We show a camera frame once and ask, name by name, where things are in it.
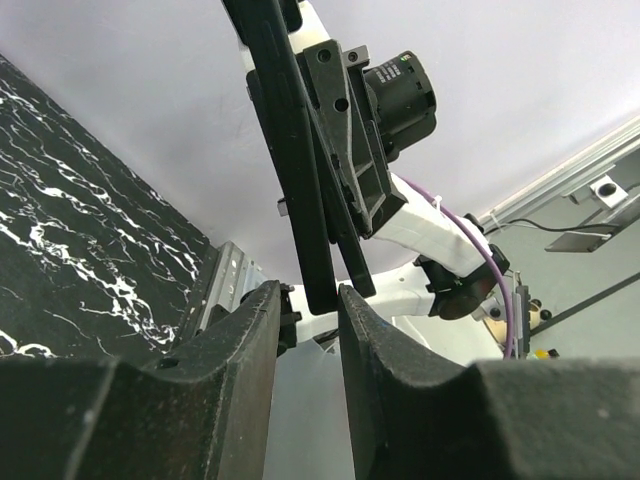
cable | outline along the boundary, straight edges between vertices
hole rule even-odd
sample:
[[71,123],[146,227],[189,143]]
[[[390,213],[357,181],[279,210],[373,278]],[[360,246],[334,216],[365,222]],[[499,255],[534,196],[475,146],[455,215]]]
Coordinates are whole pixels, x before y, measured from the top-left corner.
[[[607,228],[618,228],[620,225],[614,225],[612,223],[591,223],[587,225],[576,225],[575,227],[564,227],[564,228],[551,228],[545,227],[544,225],[540,225],[539,223],[534,222],[533,220],[529,220],[528,218],[516,218],[514,220],[510,220],[505,223],[505,225],[513,225],[514,223],[528,223],[529,225],[533,225],[538,230],[544,230],[545,232],[554,232],[554,233],[564,233],[571,232],[572,230],[590,230],[595,227],[607,227]],[[485,232],[485,235],[491,235],[494,232],[500,230],[500,227],[494,227],[491,230]]]
[[[422,197],[430,204],[435,201],[435,198],[419,185],[416,185],[415,183],[405,178],[402,178],[402,180],[404,180],[406,184],[409,185],[411,188],[413,188],[417,193],[422,195]],[[505,283],[504,278],[502,277],[502,272],[498,268],[498,265],[496,265],[496,262],[493,261],[493,258],[491,257],[489,252],[485,250],[484,246],[480,244],[476,236],[473,233],[471,233],[471,231],[467,228],[467,226],[455,214],[449,211],[442,204],[440,204],[440,211],[447,218],[449,218],[449,220],[451,220],[460,230],[462,230],[462,233],[464,233],[469,239],[469,241],[473,244],[473,246],[478,249],[478,252],[480,252],[484,260],[487,262],[487,265],[491,269],[491,273],[493,273],[493,276],[496,278],[498,286],[500,287],[500,292],[502,292],[502,296],[504,297],[504,307],[505,307],[506,317],[507,317],[507,339],[505,342],[504,358],[505,359],[511,358],[511,352],[513,351],[513,338],[514,338],[514,326],[515,326],[513,300],[511,297],[511,293],[507,289],[507,284]]]

robotic arm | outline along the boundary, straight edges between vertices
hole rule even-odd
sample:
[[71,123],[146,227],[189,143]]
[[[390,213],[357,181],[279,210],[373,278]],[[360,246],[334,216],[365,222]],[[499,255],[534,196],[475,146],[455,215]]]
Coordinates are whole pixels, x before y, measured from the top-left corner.
[[[303,277],[289,294],[297,340],[337,327],[329,243],[351,284],[383,317],[457,319],[496,284],[465,233],[388,162],[436,126],[431,83],[412,52],[368,68],[366,47],[343,51],[308,1],[224,1],[240,40],[250,97],[290,217]],[[504,273],[502,253],[472,219],[460,219]],[[369,273],[359,241],[388,240],[419,254]]]

marble surface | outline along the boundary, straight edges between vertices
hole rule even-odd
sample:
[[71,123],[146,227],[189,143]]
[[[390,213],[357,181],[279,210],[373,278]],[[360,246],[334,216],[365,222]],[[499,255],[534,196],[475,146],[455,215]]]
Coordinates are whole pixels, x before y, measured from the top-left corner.
[[0,56],[0,357],[168,351],[208,244]]

camera lens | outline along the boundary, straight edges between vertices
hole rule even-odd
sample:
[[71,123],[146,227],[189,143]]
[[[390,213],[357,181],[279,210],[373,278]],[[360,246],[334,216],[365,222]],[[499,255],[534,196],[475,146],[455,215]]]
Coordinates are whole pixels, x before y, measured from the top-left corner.
[[367,93],[384,144],[387,161],[430,135],[436,128],[436,97],[422,64],[404,52],[367,70]]

purple cable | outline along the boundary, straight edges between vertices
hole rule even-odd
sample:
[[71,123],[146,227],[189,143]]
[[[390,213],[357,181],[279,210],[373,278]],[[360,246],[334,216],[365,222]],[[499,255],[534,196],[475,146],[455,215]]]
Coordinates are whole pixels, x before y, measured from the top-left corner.
[[[420,187],[419,185],[416,185],[415,183],[413,183],[410,180],[407,180],[406,178],[403,178],[403,177],[400,177],[400,178],[402,178],[402,180],[404,180],[407,183],[407,185],[413,188],[416,192],[422,195],[425,198],[425,200],[427,200],[427,202],[432,204],[435,201],[435,198],[429,192],[427,192],[424,188]],[[513,332],[514,330],[513,302],[511,299],[511,294],[509,293],[509,289],[507,288],[507,284],[505,283],[504,278],[502,276],[502,272],[498,268],[498,265],[496,265],[496,262],[494,262],[489,252],[487,252],[484,249],[484,247],[478,241],[475,235],[471,233],[471,231],[467,228],[467,226],[456,215],[454,215],[453,212],[449,211],[443,205],[440,205],[440,211],[444,213],[449,220],[455,223],[456,226],[460,230],[462,230],[462,233],[464,233],[467,236],[467,238],[469,238],[473,246],[478,249],[482,257],[485,259],[485,261],[487,262],[487,265],[489,265],[489,268],[491,269],[491,272],[493,273],[494,277],[496,277],[496,280],[498,281],[500,292],[502,292],[502,296],[504,297],[504,308],[506,310],[506,316],[507,316],[507,340],[506,340],[506,345],[504,349],[504,358],[505,359],[511,358],[511,351],[513,350],[513,333],[514,333]]]

